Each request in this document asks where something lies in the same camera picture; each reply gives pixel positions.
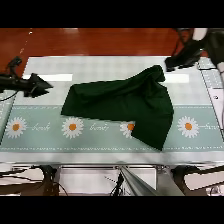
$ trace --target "green garment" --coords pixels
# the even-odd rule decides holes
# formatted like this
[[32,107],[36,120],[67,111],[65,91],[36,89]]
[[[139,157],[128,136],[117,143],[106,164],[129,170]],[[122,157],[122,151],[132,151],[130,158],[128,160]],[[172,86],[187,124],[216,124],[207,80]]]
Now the green garment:
[[163,81],[161,66],[154,65],[126,80],[74,84],[61,114],[135,121],[131,135],[162,150],[174,113],[166,87],[158,83]]

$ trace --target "daisy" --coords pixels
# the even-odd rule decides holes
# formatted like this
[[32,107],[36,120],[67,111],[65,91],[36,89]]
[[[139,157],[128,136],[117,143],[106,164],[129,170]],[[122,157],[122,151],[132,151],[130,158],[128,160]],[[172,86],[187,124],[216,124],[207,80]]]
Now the daisy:
[[63,135],[66,135],[66,138],[70,137],[75,138],[82,134],[83,130],[83,122],[79,118],[70,117],[63,122],[62,131],[64,132]]
[[6,126],[6,135],[8,138],[17,138],[23,134],[27,128],[26,121],[22,117],[15,117]]
[[126,138],[132,138],[131,132],[134,129],[134,127],[135,127],[135,124],[132,121],[131,122],[123,122],[120,125],[120,128],[121,128],[120,131],[123,131],[123,135],[125,135]]
[[188,138],[194,138],[199,133],[199,127],[194,118],[182,117],[179,119],[177,127],[179,128],[178,130],[182,132],[182,135]]

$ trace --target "dark green cloth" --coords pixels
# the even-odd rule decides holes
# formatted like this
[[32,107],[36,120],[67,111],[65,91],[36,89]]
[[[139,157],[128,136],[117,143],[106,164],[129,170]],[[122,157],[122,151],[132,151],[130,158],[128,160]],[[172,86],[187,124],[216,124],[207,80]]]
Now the dark green cloth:
[[166,87],[158,83],[163,81],[161,66],[154,65],[126,80],[75,84],[69,90],[61,114],[135,121],[131,135],[162,150],[174,112]]

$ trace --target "yellow flower center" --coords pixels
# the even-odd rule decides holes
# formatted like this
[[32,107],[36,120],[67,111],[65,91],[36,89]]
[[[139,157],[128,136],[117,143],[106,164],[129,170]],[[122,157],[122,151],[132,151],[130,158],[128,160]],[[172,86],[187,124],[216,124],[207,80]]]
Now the yellow flower center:
[[76,124],[70,124],[70,125],[69,125],[69,129],[70,129],[71,131],[74,131],[74,130],[76,129]]
[[12,126],[13,131],[18,131],[19,130],[19,124],[14,124]]
[[134,129],[135,125],[134,124],[128,124],[128,130],[132,131]]
[[191,130],[191,129],[192,129],[192,125],[191,125],[190,123],[186,123],[186,124],[185,124],[185,128],[186,128],[187,130]]

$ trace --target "wooden floor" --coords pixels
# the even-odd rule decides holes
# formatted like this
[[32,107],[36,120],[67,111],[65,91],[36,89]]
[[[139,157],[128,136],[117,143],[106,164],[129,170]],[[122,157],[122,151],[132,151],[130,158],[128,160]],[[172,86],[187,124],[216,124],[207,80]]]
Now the wooden floor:
[[15,56],[171,55],[177,33],[171,28],[1,28],[0,71]]

